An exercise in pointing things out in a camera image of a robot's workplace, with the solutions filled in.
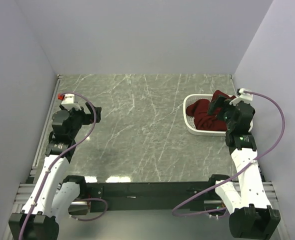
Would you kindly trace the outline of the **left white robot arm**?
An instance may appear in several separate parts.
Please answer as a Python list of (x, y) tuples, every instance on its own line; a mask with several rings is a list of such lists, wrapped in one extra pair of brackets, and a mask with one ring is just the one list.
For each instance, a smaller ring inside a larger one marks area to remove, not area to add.
[(71, 203), (82, 201), (88, 194), (83, 176), (63, 177), (71, 163), (82, 126), (101, 120), (101, 107), (85, 104), (89, 113), (77, 103), (60, 104), (52, 116), (45, 159), (37, 183), (22, 210), (12, 213), (8, 225), (15, 240), (55, 240), (59, 223), (69, 213)]

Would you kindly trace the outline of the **dark red t-shirt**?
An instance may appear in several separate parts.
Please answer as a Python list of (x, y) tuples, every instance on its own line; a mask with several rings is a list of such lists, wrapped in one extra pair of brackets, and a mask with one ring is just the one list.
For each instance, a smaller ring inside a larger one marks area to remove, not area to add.
[(214, 115), (208, 115), (208, 108), (210, 102), (214, 101), (219, 96), (224, 96), (228, 99), (235, 99), (236, 96), (232, 95), (229, 96), (225, 93), (223, 93), (220, 90), (216, 90), (214, 94), (212, 95), (212, 99), (199, 99), (195, 101), (193, 104), (190, 104), (187, 109), (185, 110), (185, 113), (189, 117), (194, 117), (194, 125), (197, 130), (200, 131), (217, 131), (217, 132), (225, 132), (227, 130), (227, 126), (223, 120), (217, 119), (216, 115), (220, 112), (221, 108), (218, 107), (214, 111)]

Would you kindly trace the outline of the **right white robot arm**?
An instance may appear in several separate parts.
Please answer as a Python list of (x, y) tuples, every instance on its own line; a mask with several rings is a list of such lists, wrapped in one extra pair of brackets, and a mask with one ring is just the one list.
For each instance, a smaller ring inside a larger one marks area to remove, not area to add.
[(269, 240), (281, 221), (273, 209), (260, 175), (257, 145), (251, 133), (255, 109), (251, 98), (218, 95), (209, 104), (208, 115), (226, 124), (225, 143), (234, 162), (240, 190), (229, 180), (218, 180), (207, 187), (207, 195), (221, 198), (229, 212), (229, 230), (233, 237)]

